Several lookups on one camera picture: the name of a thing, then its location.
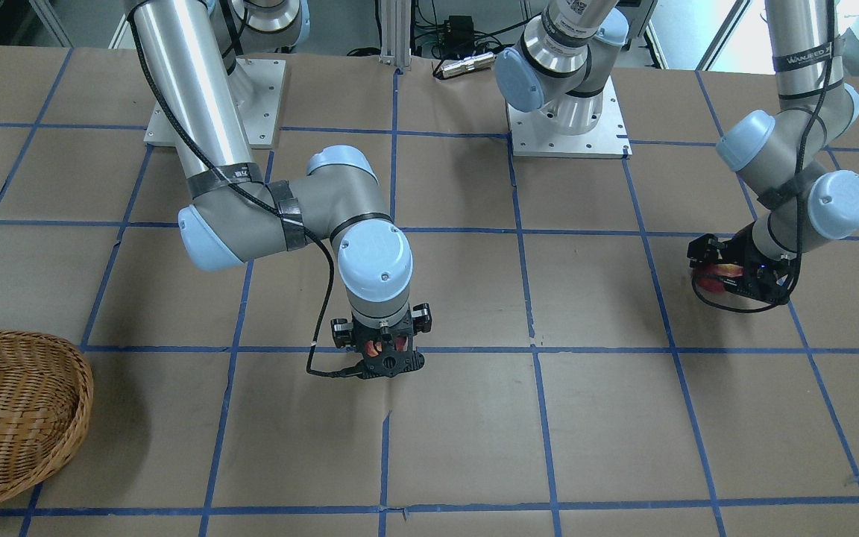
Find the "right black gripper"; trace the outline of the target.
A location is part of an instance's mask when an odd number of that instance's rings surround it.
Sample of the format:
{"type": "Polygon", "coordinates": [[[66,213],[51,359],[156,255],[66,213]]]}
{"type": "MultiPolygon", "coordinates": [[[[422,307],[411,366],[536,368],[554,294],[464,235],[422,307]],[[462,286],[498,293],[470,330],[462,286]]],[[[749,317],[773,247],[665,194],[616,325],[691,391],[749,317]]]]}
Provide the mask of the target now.
{"type": "Polygon", "coordinates": [[[430,304],[422,303],[412,307],[410,313],[403,314],[402,319],[389,325],[388,321],[380,321],[377,327],[369,327],[360,320],[351,317],[332,319],[331,333],[337,348],[348,348],[361,354],[362,359],[356,367],[356,374],[362,380],[378,377],[393,377],[407,371],[418,371],[425,365],[425,357],[417,350],[413,339],[417,333],[428,333],[432,330],[432,310],[430,304]],[[365,343],[373,339],[392,341],[395,336],[406,336],[409,340],[407,351],[395,353],[379,353],[377,356],[364,357],[365,343]]]}

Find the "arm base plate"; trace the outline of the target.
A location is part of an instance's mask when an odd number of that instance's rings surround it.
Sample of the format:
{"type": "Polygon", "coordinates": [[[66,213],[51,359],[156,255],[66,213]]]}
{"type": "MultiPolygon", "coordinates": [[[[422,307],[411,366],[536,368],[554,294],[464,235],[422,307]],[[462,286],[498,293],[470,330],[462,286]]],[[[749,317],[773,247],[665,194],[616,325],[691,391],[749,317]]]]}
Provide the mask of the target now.
{"type": "Polygon", "coordinates": [[[239,57],[228,76],[236,109],[253,149],[270,150],[276,146],[286,69],[283,59],[239,57]]]}
{"type": "Polygon", "coordinates": [[[590,98],[563,95],[536,111],[507,105],[506,112],[515,156],[623,159],[633,154],[611,78],[590,98]]]}

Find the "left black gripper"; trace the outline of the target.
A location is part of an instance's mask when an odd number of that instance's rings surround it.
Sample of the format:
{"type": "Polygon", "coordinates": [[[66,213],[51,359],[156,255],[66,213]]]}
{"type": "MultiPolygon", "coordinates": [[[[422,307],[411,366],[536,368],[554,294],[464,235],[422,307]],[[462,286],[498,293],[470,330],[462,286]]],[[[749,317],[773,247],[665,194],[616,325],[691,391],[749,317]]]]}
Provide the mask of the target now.
{"type": "Polygon", "coordinates": [[[733,295],[767,305],[787,305],[800,275],[800,263],[764,255],[753,240],[753,224],[723,240],[712,233],[703,234],[687,245],[691,268],[690,286],[705,305],[717,305],[709,295],[733,295]],[[692,276],[693,268],[734,265],[743,267],[743,277],[692,276]]]}

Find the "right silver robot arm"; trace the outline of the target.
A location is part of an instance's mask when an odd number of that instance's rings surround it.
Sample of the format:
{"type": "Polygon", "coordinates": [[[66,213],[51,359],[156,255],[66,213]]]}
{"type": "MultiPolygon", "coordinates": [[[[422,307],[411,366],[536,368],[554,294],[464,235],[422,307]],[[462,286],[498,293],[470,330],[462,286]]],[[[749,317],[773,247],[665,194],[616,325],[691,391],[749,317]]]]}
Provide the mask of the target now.
{"type": "Polygon", "coordinates": [[[298,44],[304,1],[126,1],[144,78],[177,136],[192,203],[178,211],[187,254],[202,271],[314,244],[343,280],[349,319],[331,323],[336,347],[361,360],[329,378],[395,377],[425,357],[416,333],[432,329],[426,303],[409,303],[415,259],[388,213],[377,175],[357,148],[339,144],[308,160],[306,177],[265,181],[245,114],[259,96],[246,51],[298,44]]]}

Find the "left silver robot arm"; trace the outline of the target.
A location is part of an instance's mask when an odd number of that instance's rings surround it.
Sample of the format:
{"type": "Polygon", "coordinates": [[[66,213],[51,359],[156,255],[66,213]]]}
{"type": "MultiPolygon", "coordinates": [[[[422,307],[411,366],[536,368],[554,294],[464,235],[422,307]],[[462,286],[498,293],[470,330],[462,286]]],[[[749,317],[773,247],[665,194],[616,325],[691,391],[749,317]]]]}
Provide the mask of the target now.
{"type": "MultiPolygon", "coordinates": [[[[766,208],[729,240],[689,242],[690,286],[737,295],[770,310],[790,302],[802,256],[859,229],[859,174],[829,171],[819,151],[859,117],[859,95],[844,81],[844,40],[833,1],[767,1],[778,112],[747,113],[716,145],[720,159],[766,208]]],[[[614,1],[551,1],[499,51],[494,74],[508,106],[557,122],[575,111],[566,135],[597,124],[605,83],[629,22],[614,1]]]]}

